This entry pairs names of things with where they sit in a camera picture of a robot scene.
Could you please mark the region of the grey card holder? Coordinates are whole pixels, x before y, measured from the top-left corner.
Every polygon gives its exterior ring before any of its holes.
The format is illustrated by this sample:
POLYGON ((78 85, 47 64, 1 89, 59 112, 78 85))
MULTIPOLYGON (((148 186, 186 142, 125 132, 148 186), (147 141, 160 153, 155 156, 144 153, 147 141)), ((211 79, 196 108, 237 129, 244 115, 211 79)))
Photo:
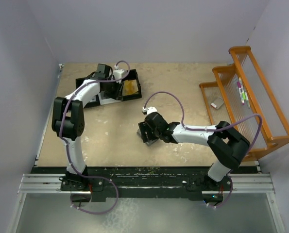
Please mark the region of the grey card holder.
POLYGON ((136 134, 141 138, 141 140, 145 141, 144 143, 147 146, 151 146, 152 144, 158 141, 158 139, 149 139, 147 136, 142 136, 140 129, 137 130, 136 134))

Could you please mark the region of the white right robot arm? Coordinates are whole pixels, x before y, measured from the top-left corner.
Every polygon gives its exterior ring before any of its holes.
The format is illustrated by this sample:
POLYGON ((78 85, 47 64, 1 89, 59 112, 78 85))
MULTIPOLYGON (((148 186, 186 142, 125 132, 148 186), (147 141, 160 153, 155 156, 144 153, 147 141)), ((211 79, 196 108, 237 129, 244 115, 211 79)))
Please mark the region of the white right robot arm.
POLYGON ((165 143, 191 143, 211 148, 217 160, 209 168, 205 177, 205 186, 216 190, 222 179, 239 167, 246 156, 251 143, 228 122, 196 128, 184 126, 180 122, 168 123, 158 112, 153 112, 138 123, 138 133, 146 144, 157 140, 165 143))

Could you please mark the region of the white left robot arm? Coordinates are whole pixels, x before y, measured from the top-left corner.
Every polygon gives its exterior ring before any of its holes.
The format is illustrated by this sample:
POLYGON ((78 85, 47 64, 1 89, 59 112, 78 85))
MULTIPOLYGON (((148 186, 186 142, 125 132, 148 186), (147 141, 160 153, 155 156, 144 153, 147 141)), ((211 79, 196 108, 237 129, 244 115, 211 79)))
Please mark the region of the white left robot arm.
POLYGON ((101 92, 119 99, 123 80, 129 75, 128 69, 119 68, 119 61, 111 68, 98 64, 97 70, 81 78, 82 84, 65 97, 56 97, 53 104, 51 127, 63 142, 68 165, 61 181, 76 190, 88 187, 90 177, 83 159, 81 136, 85 129, 84 107, 101 92))

